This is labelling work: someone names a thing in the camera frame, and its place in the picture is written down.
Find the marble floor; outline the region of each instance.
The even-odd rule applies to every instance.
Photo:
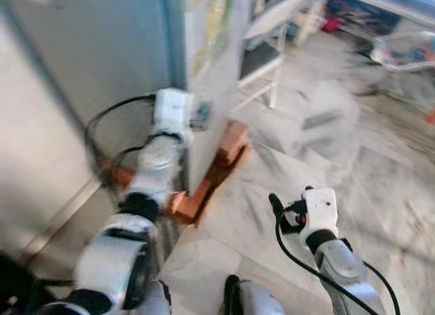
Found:
[[[306,185],[335,188],[340,237],[387,277],[402,314],[435,314],[434,166],[378,113],[380,103],[388,107],[392,100],[352,94],[360,83],[349,75],[355,62],[349,43],[318,33],[301,49],[288,42],[286,54],[276,108],[269,109],[261,96],[231,114],[249,126],[252,149],[246,164],[215,192],[199,229],[184,229],[170,254],[179,227],[164,223],[166,229],[157,234],[158,242],[171,236],[170,244],[161,243],[166,252],[159,263],[169,257],[158,278],[171,289],[173,314],[219,314],[224,282],[232,273],[265,285],[286,314],[332,314],[319,280],[287,259],[275,239],[268,194],[288,203],[300,199]],[[237,95],[239,102],[243,98]],[[95,213],[105,198],[95,197],[79,215]],[[102,225],[109,213],[99,212],[83,230],[76,228],[79,220],[71,224],[68,230],[83,231],[80,242],[72,243],[66,230],[44,248],[46,253],[57,248],[72,266],[92,236],[90,227]],[[297,237],[286,238],[286,244],[314,266]],[[39,273],[50,272],[48,267],[42,256],[31,263]],[[386,290],[370,279],[393,314]]]

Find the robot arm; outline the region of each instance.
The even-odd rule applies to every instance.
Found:
[[[74,272],[74,291],[39,313],[115,314],[135,309],[146,299],[143,310],[170,314],[167,287],[151,282],[151,242],[188,143],[189,104],[185,92],[158,92],[152,137],[140,152],[137,174],[120,211],[83,252]]]
[[[275,214],[283,209],[275,195],[269,197]],[[283,234],[299,233],[299,242],[310,250],[319,272],[333,280],[352,295],[385,315],[381,300],[367,278],[367,269],[347,240],[337,239],[337,208],[335,192],[331,188],[311,188],[294,202],[280,222]],[[322,281],[332,300],[336,315],[363,315],[367,311],[334,287]]]

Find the black joint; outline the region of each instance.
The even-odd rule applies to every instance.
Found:
[[[131,193],[127,195],[124,203],[121,204],[118,213],[139,215],[147,218],[151,222],[156,222],[158,209],[157,202],[147,195]]]
[[[151,282],[151,257],[150,245],[143,244],[131,269],[122,309],[132,310],[143,303]]]
[[[335,239],[337,238],[333,232],[327,229],[318,230],[308,236],[307,245],[310,248],[310,251],[315,254],[320,245],[322,245],[324,242],[329,242],[330,240]]]
[[[92,315],[107,313],[112,307],[109,297],[98,291],[79,289],[73,291],[67,298],[61,300],[64,303],[78,305]]]
[[[78,310],[73,310],[64,303],[48,303],[42,306],[37,313],[38,315],[81,315]]]
[[[161,137],[161,136],[173,138],[173,139],[179,141],[180,143],[183,142],[183,137],[181,135],[179,135],[178,133],[167,133],[166,131],[161,131],[155,135],[150,136],[150,141],[152,141],[154,138]]]
[[[169,287],[162,280],[159,280],[159,282],[163,286],[164,298],[166,298],[169,305],[172,305],[172,299],[171,299],[171,294],[169,292]]]
[[[278,196],[276,196],[276,194],[273,193],[269,194],[269,201],[272,205],[273,214],[275,215],[275,218],[279,220],[279,218],[282,215],[282,212],[284,211],[283,204],[279,200]],[[301,216],[305,216],[305,214],[307,213],[307,204],[305,203],[304,200],[295,201],[292,204],[291,209],[289,211],[293,211],[297,213],[299,218],[301,218]],[[287,218],[285,216],[282,216],[279,222],[279,226],[281,228],[281,232],[284,235],[288,235],[291,233],[300,233],[304,228],[305,224],[300,222],[298,225],[291,225],[287,221]]]
[[[353,252],[353,249],[352,249],[352,246],[351,246],[351,243],[349,242],[349,240],[347,240],[346,238],[341,238],[340,240],[345,243],[345,245],[348,247],[348,249],[351,252]]]
[[[107,230],[106,235],[120,239],[134,240],[136,242],[148,242],[149,238],[146,232],[132,232],[125,229],[115,228]]]

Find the wire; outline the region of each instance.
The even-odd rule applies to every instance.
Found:
[[[399,302],[397,300],[396,294],[394,293],[392,286],[389,284],[387,279],[384,278],[384,276],[381,274],[381,272],[379,272],[374,266],[370,265],[366,261],[363,261],[363,262],[364,262],[365,266],[367,266],[374,274],[376,274],[376,276],[379,279],[381,279],[382,283],[384,283],[385,287],[387,288],[387,290],[389,292],[389,295],[391,296],[391,300],[393,301],[394,312],[396,313],[396,315],[400,315]]]
[[[97,143],[94,140],[93,137],[93,129],[96,127],[96,125],[99,123],[99,121],[104,118],[106,115],[108,115],[110,112],[124,106],[130,103],[134,103],[137,101],[145,101],[148,103],[153,103],[156,96],[155,94],[150,94],[146,96],[138,96],[133,97],[130,99],[126,99],[124,101],[118,102],[116,104],[113,104],[112,106],[108,107],[107,109],[99,112],[96,116],[94,116],[89,122],[88,125],[85,128],[85,147],[86,147],[86,156],[88,157],[88,161],[91,164],[91,169],[96,174],[96,176],[102,181],[103,186],[109,190],[109,193],[111,197],[114,200],[114,204],[117,208],[119,208],[119,204],[121,202],[121,198],[116,190],[116,187],[112,181],[111,177],[111,171],[110,169],[104,168],[101,166],[101,162],[99,161],[99,156],[103,155],[103,153],[100,151],[100,148],[98,148]],[[127,148],[126,150],[121,151],[119,154],[117,154],[114,158],[114,161],[111,164],[111,168],[117,167],[124,157],[133,151],[142,149],[147,144],[147,141],[141,146],[136,146],[132,148]]]
[[[289,252],[289,250],[285,247],[283,240],[281,238],[281,232],[280,232],[280,227],[279,227],[279,223],[281,223],[281,220],[283,219],[284,215],[286,212],[290,211],[291,206],[283,209],[280,213],[279,216],[276,217],[277,222],[275,224],[275,234],[277,236],[277,241],[279,244],[279,247],[281,247],[282,251],[284,252],[284,254],[291,259],[293,262],[295,262],[297,265],[301,266],[303,269],[307,270],[308,272],[310,272],[311,274],[317,276],[320,280],[322,280],[323,282],[326,282],[327,284],[329,284],[331,287],[335,288],[338,292],[344,294],[346,297],[348,297],[350,300],[354,301],[355,303],[357,303],[359,306],[361,306],[364,310],[366,310],[369,314],[371,315],[379,315],[378,313],[376,313],[369,305],[367,305],[366,303],[364,303],[361,299],[357,298],[355,295],[353,295],[352,293],[350,293],[349,291],[347,291],[346,289],[344,289],[342,286],[340,286],[339,284],[337,284],[335,281],[329,279],[327,276],[323,275],[322,273],[318,272],[317,270],[313,269],[312,267],[309,267],[307,264],[303,263],[302,261],[300,261],[298,258],[296,258],[292,253]],[[398,308],[398,303],[397,303],[397,299],[396,296],[394,295],[393,289],[391,288],[391,286],[388,284],[387,280],[371,265],[368,265],[368,263],[364,264],[371,269],[375,274],[378,275],[378,277],[383,281],[383,283],[386,285],[388,292],[391,295],[391,298],[393,300],[393,304],[394,304],[394,309],[396,311],[396,315],[400,315],[400,310]]]

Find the brick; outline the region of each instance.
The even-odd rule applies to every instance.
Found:
[[[248,127],[240,121],[231,121],[215,158],[219,167],[230,167],[245,145]]]
[[[131,181],[136,175],[136,172],[132,169],[126,167],[115,167],[112,161],[103,156],[100,156],[98,161],[102,166],[110,171],[112,182],[116,186],[120,186],[124,189],[130,185]]]
[[[201,221],[203,220],[205,213],[207,211],[207,206],[210,203],[211,199],[213,198],[214,191],[218,189],[221,183],[223,183],[228,176],[230,176],[234,171],[242,167],[248,156],[251,152],[251,148],[249,146],[242,146],[242,149],[240,150],[240,153],[237,155],[237,158],[234,160],[232,165],[227,168],[221,168],[216,166],[215,164],[212,164],[206,178],[211,181],[211,194],[209,194],[207,200],[204,202],[204,206],[201,209],[200,214],[197,214],[196,220],[195,220],[195,227],[198,228]]]
[[[165,212],[167,213],[167,215],[171,216],[175,214],[178,207],[183,202],[185,196],[186,192],[182,191],[180,193],[174,193],[169,197],[167,206],[165,208]]]
[[[207,193],[209,192],[210,187],[210,180],[204,179],[196,190],[195,195],[190,197],[185,196],[183,198],[183,201],[175,211],[175,217],[180,217],[189,221],[190,223],[193,223]]]

